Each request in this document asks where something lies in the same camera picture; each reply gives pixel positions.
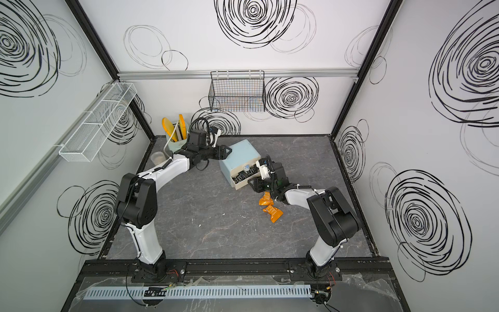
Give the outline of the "blue cream drawer cabinet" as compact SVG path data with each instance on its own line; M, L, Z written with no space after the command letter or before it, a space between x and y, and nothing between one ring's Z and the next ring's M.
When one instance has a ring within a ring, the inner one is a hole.
M261 158L248 139L235 143L230 148L232 152L227 158L219 161L222 174L227 179L235 177L246 165L253 166Z

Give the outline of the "cream drawer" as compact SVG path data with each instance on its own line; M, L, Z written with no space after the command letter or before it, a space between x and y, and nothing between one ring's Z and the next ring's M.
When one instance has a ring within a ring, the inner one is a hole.
M259 178L260 176L260 170L257 167L257 164L254 163L253 165L244 165L241 171L230 177L229 181L231 182L232 187L239 190L247 186L250 179Z

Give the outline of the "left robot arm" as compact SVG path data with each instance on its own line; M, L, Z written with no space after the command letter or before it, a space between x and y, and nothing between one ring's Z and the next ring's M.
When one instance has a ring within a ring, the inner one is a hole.
M196 118L196 121L203 122L206 128L194 129L195 122L191 122L187 141L179 150L150 170L124 175L118 190L114 213L132 236L139 270L154 282L161 281L167 275L165 252L154 224L158 212L158 191L202 161L209 164L211 159L225 160L232 152L230 147L217 144L222 134L219 127L210 125L203 117Z

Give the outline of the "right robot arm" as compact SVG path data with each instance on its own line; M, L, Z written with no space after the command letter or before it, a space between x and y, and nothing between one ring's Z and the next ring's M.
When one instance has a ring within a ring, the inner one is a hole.
M251 178L248 184L257 193L269 193L273 200L309 210L318 239L305 256L305 267L314 279L324 275L337 252L361 230L356 212L336 187L317 189L290 183L287 176L279 179L275 172Z

